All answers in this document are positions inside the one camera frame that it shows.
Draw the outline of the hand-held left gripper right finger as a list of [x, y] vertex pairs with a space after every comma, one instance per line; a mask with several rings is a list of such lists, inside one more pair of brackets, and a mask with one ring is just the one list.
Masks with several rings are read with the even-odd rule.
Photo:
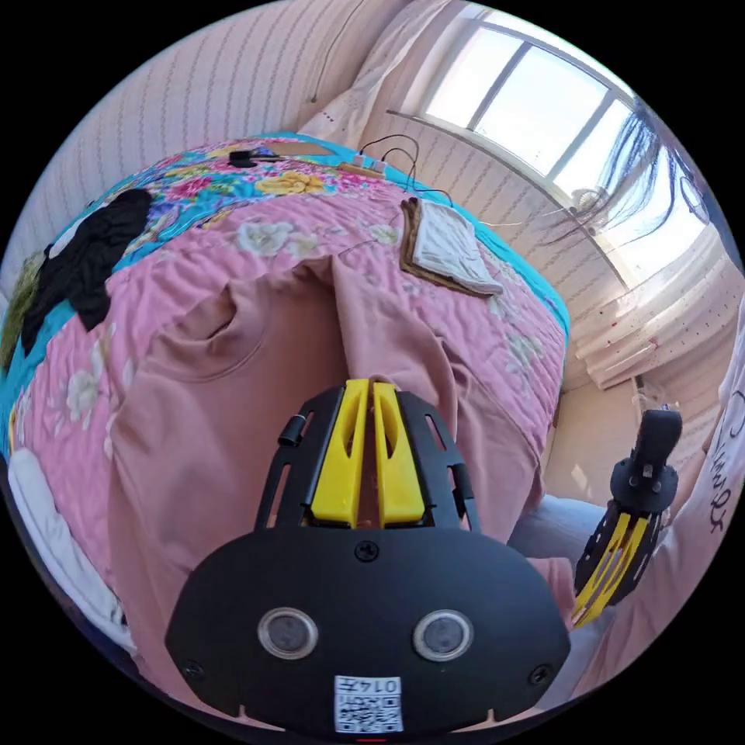
[[379, 524], [396, 528], [419, 523], [424, 498], [395, 386], [375, 382], [372, 405]]

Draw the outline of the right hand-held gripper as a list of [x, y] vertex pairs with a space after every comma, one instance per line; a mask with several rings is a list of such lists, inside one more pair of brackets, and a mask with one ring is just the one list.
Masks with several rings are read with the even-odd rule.
[[612, 499], [575, 566], [572, 626], [580, 629], [633, 591], [663, 529], [678, 485], [672, 466], [615, 465]]

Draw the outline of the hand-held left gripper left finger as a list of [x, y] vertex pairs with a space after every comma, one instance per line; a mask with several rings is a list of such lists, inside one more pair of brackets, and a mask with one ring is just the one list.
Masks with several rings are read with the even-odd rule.
[[310, 504], [317, 522], [357, 525], [368, 406], [369, 381], [350, 379], [332, 418]]

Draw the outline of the person's right hand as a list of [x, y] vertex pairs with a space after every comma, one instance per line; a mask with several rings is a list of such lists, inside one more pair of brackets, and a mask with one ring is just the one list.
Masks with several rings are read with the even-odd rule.
[[678, 473], [678, 485], [675, 498], [671, 506], [666, 511], [665, 527], [669, 527], [676, 518], [679, 511], [688, 501], [691, 493], [698, 481], [699, 475], [705, 464], [709, 448], [712, 443], [716, 428], [712, 428], [701, 446], [696, 450], [691, 458], [684, 464]]

